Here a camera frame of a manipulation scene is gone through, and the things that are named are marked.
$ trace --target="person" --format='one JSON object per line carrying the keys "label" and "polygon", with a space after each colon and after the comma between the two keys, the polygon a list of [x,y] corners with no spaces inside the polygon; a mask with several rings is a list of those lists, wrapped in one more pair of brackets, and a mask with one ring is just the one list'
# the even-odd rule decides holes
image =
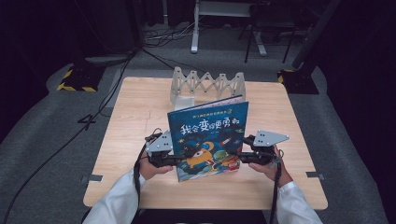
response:
{"label": "person", "polygon": [[[166,174],[173,170],[172,166],[156,168],[147,158],[146,151],[140,161],[140,186],[143,188],[146,181],[158,174]],[[259,165],[250,163],[253,170],[264,173],[271,180],[275,180],[276,168],[270,164]],[[279,178],[278,197],[276,202],[276,217],[278,223],[322,223],[315,211],[306,202],[306,199],[289,175],[286,167],[281,161],[282,176]],[[138,196],[134,187],[134,169],[120,177],[111,190],[100,199],[83,220],[83,224],[90,223],[127,223],[134,219],[138,208]]]}

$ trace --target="hand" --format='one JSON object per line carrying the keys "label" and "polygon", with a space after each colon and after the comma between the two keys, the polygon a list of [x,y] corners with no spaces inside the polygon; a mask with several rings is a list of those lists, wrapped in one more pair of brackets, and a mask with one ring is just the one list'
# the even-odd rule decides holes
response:
{"label": "hand", "polygon": [[166,174],[169,171],[173,170],[172,166],[163,166],[157,168],[149,163],[148,153],[146,150],[142,154],[142,158],[140,160],[140,174],[145,177],[146,180],[150,180],[152,177],[158,174]]}
{"label": "hand", "polygon": [[[275,154],[279,156],[279,150],[277,149],[277,146],[274,146],[274,150],[275,150]],[[293,181],[293,179],[291,178],[291,176],[289,175],[288,171],[286,170],[285,164],[283,163],[283,160],[280,160],[280,164],[281,164],[281,171],[282,171],[282,175],[279,178],[279,187],[281,188],[282,186],[286,185],[287,183]],[[266,165],[259,165],[257,163],[251,162],[248,164],[248,166],[250,168],[252,168],[253,170],[260,172],[260,173],[264,173],[268,178],[270,178],[271,180],[275,180],[276,177],[276,166],[274,168],[270,167],[271,163],[266,164]]]}

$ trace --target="book cover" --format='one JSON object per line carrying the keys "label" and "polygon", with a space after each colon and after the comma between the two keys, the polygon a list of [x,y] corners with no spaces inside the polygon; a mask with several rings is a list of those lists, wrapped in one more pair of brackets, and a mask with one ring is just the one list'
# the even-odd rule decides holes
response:
{"label": "book cover", "polygon": [[242,151],[247,115],[241,96],[168,113],[174,154],[188,157],[177,166],[178,181],[238,170],[228,152]]}

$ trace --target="table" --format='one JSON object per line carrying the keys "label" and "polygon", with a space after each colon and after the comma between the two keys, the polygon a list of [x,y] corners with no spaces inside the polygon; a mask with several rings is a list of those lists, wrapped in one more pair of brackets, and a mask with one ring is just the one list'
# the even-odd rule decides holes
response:
{"label": "table", "polygon": [[[93,206],[114,182],[134,165],[144,137],[154,129],[168,128],[167,112],[171,78],[127,77],[120,87],[103,144],[92,173],[102,182],[90,182],[84,203]],[[246,82],[249,111],[247,134],[258,129],[283,133],[290,140],[279,143],[284,162],[314,209],[327,207],[326,196],[315,172],[289,97],[280,83]],[[244,151],[251,151],[244,145]],[[150,209],[271,209],[274,182],[242,163],[238,171],[177,182],[176,169],[150,179],[141,192],[141,208]]]}
{"label": "table", "polygon": [[[228,16],[228,17],[250,17],[249,7],[251,3],[234,2],[206,2],[195,0],[194,10],[194,30],[192,34],[191,53],[198,52],[199,39],[199,16]],[[254,38],[262,57],[267,56],[264,44],[262,43],[262,33],[254,32]]]}

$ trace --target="white sleeve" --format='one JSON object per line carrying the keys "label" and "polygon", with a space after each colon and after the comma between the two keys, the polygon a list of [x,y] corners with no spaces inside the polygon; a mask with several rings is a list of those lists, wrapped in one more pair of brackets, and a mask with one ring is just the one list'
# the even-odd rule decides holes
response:
{"label": "white sleeve", "polygon": [[309,206],[305,196],[293,181],[279,189],[276,217],[279,224],[322,223],[318,214]]}
{"label": "white sleeve", "polygon": [[[146,180],[141,175],[139,181],[142,188]],[[83,223],[131,224],[137,207],[134,169],[131,169],[128,173],[120,177],[111,190],[93,206]]]}

